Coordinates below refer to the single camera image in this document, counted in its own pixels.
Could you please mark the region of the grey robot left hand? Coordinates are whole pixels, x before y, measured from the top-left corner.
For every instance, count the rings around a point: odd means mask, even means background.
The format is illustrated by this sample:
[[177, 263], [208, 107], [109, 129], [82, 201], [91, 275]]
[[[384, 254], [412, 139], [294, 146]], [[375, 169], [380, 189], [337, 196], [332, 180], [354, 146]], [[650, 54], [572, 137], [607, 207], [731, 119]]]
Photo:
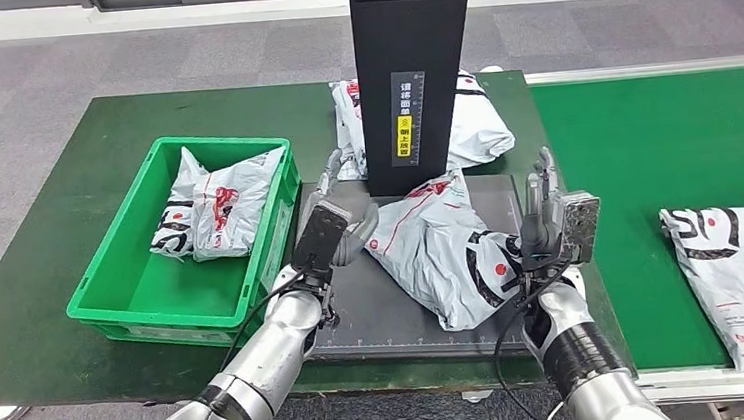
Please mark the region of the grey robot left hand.
[[339, 181], [343, 155], [340, 148], [330, 153], [313, 192], [318, 196], [316, 201], [323, 200], [337, 207], [348, 218], [348, 225], [333, 254], [332, 265], [337, 267], [349, 265], [356, 259], [379, 223], [378, 204], [372, 201], [366, 184], [355, 180]]

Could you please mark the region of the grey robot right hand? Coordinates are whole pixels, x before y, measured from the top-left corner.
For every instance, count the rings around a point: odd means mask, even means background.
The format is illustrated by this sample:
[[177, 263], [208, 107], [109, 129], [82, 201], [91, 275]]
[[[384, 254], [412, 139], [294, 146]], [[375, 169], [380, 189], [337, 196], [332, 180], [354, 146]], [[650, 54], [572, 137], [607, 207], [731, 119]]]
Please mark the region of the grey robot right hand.
[[534, 163], [534, 171], [528, 174], [524, 191], [524, 213], [520, 231], [523, 266], [534, 272], [545, 267], [557, 253], [557, 236], [552, 222], [552, 197], [559, 183], [555, 158], [548, 146], [543, 146]]

